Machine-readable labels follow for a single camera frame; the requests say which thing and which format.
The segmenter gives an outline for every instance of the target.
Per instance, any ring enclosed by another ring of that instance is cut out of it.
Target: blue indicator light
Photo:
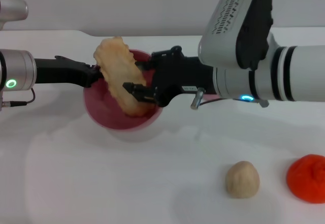
[[[242,96],[240,96],[240,99],[243,101],[253,101],[254,97],[252,97],[250,95],[242,95]]]

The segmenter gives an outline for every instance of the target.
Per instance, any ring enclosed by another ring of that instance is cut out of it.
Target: white table
[[[281,45],[325,45],[325,28],[276,28]],[[2,31],[0,47],[37,58],[94,64],[103,37],[78,31]],[[200,37],[125,37],[146,52],[181,45],[197,54]],[[325,103],[222,101],[189,108],[176,97],[151,126],[111,132],[87,115],[82,88],[35,85],[36,101],[0,113],[0,223],[305,224],[324,223],[325,205],[287,189],[287,167],[325,155]],[[5,99],[30,98],[30,91]],[[261,189],[249,200],[224,192],[230,164],[251,161]]]

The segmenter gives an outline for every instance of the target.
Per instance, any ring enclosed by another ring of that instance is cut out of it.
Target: tan dough ball
[[[259,175],[250,162],[238,162],[227,172],[225,178],[227,192],[234,198],[251,198],[259,188]]]

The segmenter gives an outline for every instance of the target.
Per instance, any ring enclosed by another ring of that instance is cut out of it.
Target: flattened dough
[[[104,39],[97,47],[94,58],[101,67],[101,72],[108,89],[123,110],[129,116],[143,116],[154,105],[138,102],[133,95],[123,88],[124,82],[146,85],[142,72],[135,65],[136,60],[121,37]]]

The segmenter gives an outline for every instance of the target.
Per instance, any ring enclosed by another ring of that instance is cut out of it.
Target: red bowl
[[[148,61],[150,55],[140,50],[130,50],[137,61]],[[147,84],[151,85],[153,71],[144,71]],[[93,83],[91,88],[84,88],[84,101],[89,116],[99,125],[113,130],[138,130],[153,123],[162,109],[155,106],[143,117],[127,116],[108,90],[104,79]]]

